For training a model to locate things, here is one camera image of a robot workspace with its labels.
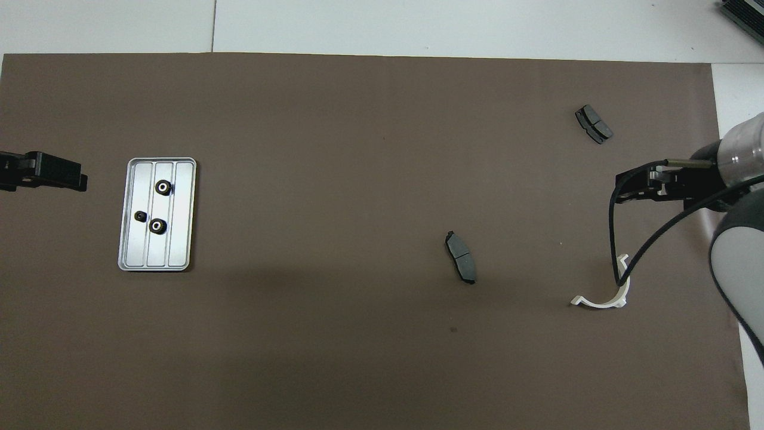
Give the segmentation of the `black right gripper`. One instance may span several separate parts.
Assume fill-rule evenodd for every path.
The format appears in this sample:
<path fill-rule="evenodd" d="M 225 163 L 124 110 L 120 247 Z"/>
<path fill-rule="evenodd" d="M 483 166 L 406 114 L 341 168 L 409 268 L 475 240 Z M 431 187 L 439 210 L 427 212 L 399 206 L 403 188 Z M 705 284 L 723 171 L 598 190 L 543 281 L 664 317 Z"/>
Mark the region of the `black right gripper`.
<path fill-rule="evenodd" d="M 617 174 L 615 204 L 625 204 L 641 199 L 654 199 L 657 202 L 680 201 L 687 210 L 695 204 L 728 186 L 722 180 L 717 167 L 720 142 L 705 145 L 691 155 L 691 160 L 710 161 L 710 168 L 674 168 L 666 171 L 668 180 L 661 184 L 660 190 L 653 185 L 652 172 L 658 168 L 655 164 L 644 164 Z"/>

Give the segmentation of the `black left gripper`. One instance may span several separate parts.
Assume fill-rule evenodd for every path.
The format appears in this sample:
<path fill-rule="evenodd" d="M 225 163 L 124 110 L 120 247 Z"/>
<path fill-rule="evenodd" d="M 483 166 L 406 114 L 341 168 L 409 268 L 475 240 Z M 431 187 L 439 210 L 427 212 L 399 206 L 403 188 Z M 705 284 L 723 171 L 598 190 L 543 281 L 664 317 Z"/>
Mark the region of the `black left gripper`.
<path fill-rule="evenodd" d="M 32 173 L 41 179 L 28 179 Z M 54 155 L 38 152 L 35 155 L 1 152 L 1 190 L 16 192 L 17 188 L 50 187 L 85 192 L 88 176 L 81 174 L 81 164 Z"/>

